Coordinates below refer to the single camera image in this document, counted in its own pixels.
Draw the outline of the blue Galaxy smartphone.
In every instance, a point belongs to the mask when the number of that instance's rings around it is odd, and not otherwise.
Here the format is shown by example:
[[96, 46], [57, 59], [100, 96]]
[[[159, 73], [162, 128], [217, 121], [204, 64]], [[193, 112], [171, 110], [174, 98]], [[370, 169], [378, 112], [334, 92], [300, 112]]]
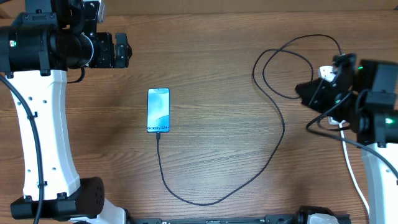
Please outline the blue Galaxy smartphone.
[[147, 92], [147, 132], [170, 131], [170, 89], [151, 88]]

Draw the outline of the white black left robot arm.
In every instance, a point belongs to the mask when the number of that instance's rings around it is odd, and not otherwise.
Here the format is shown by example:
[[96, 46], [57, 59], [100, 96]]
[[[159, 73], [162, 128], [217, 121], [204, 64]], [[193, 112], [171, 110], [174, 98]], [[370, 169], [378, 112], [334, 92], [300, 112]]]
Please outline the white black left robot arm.
[[73, 163], [65, 109], [67, 72], [127, 68], [132, 49], [124, 33], [98, 32], [103, 1], [26, 1], [1, 28], [1, 81], [12, 93], [24, 153], [16, 220], [132, 223], [104, 195], [99, 177], [81, 178]]

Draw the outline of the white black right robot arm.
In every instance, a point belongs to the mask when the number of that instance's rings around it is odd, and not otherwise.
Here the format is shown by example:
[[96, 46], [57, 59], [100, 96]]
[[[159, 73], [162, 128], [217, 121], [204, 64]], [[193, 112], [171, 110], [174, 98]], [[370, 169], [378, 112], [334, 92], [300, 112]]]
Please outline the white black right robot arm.
[[[334, 58], [332, 80], [298, 84], [302, 104], [320, 113], [306, 125], [310, 133], [344, 141], [362, 150], [369, 197], [370, 223], [397, 223], [397, 63]], [[311, 129], [330, 116], [345, 121], [356, 140]]]

